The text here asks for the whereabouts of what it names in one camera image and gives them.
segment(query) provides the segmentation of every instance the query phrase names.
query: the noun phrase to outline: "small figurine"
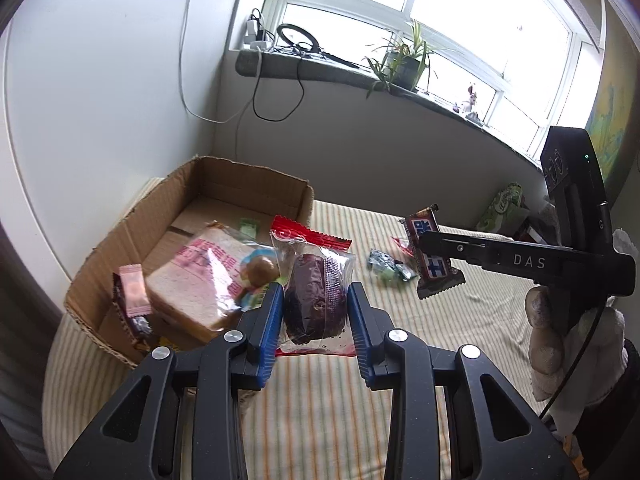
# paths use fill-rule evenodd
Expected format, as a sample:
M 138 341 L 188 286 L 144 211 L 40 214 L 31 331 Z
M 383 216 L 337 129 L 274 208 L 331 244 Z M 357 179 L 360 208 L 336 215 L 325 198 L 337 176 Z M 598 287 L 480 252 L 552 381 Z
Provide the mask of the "small figurine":
M 469 99 L 462 101 L 462 113 L 463 115 L 467 115 L 471 113 L 474 109 L 474 105 L 478 100 L 478 94 L 474 92 L 474 86 L 471 85 L 467 90 L 469 92 Z

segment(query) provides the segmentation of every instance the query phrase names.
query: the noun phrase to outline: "green leaves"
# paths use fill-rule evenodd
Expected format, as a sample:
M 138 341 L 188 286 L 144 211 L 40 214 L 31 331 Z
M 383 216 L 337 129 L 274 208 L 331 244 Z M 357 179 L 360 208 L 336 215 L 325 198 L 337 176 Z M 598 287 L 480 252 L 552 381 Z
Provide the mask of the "green leaves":
M 372 92 L 377 89 L 386 89 L 388 92 L 391 90 L 391 85 L 395 81 L 396 74 L 402 66 L 406 58 L 413 58 L 418 60 L 418 69 L 414 78 L 413 90 L 415 90 L 418 81 L 422 77 L 424 70 L 427 69 L 427 88 L 429 91 L 429 82 L 431 80 L 431 54 L 434 54 L 436 49 L 429 45 L 426 40 L 422 38 L 422 26 L 417 20 L 411 20 L 411 45 L 405 43 L 404 35 L 398 34 L 393 39 L 387 40 L 383 45 L 380 45 L 373 50 L 379 48 L 386 49 L 385 55 L 382 61 L 377 61 L 366 57 L 367 63 L 370 69 L 378 78 L 378 81 L 374 81 L 367 91 L 367 99 Z

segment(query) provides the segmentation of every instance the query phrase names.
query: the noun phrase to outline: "plant pot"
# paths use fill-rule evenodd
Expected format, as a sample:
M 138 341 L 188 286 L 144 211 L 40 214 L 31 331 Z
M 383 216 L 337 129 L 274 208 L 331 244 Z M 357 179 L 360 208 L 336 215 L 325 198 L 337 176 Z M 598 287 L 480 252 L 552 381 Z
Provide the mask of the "plant pot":
M 389 61 L 395 61 L 397 58 L 398 54 L 396 54 L 395 52 L 391 52 L 388 55 Z M 417 83 L 416 78 L 418 76 L 419 68 L 419 60 L 413 57 L 405 56 L 400 62 L 398 70 L 396 70 L 396 74 L 394 75 L 394 78 L 391 82 L 394 85 L 398 85 L 410 92 L 413 92 L 415 90 L 415 83 Z

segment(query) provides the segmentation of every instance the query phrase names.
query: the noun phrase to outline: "cardboard box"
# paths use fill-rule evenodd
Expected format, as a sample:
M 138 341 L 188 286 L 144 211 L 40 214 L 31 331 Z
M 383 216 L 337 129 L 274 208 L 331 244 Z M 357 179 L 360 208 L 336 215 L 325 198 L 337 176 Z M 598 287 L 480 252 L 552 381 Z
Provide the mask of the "cardboard box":
M 240 218 L 255 219 L 258 241 L 271 245 L 273 217 L 308 225 L 313 199 L 305 180 L 222 158 L 194 158 L 151 190 L 92 251 L 69 287 L 65 307 L 101 348 L 133 366 L 143 355 L 132 348 L 111 304 L 113 272 L 142 263 L 148 276 L 213 221 L 238 229 Z M 175 342 L 190 346 L 184 338 Z

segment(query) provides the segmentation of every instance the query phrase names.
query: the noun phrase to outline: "chocolate bar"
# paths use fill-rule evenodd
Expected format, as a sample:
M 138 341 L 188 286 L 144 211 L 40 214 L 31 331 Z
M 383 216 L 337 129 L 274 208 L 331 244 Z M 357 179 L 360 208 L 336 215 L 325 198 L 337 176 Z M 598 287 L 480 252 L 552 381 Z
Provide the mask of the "chocolate bar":
M 420 280 L 417 292 L 418 298 L 421 300 L 452 286 L 465 283 L 465 275 L 460 269 L 452 267 L 449 258 L 424 254 L 418 246 L 418 238 L 422 233 L 440 230 L 433 214 L 433 211 L 437 209 L 436 205 L 432 205 L 400 221 L 404 226 L 409 238 L 409 245 L 418 264 Z

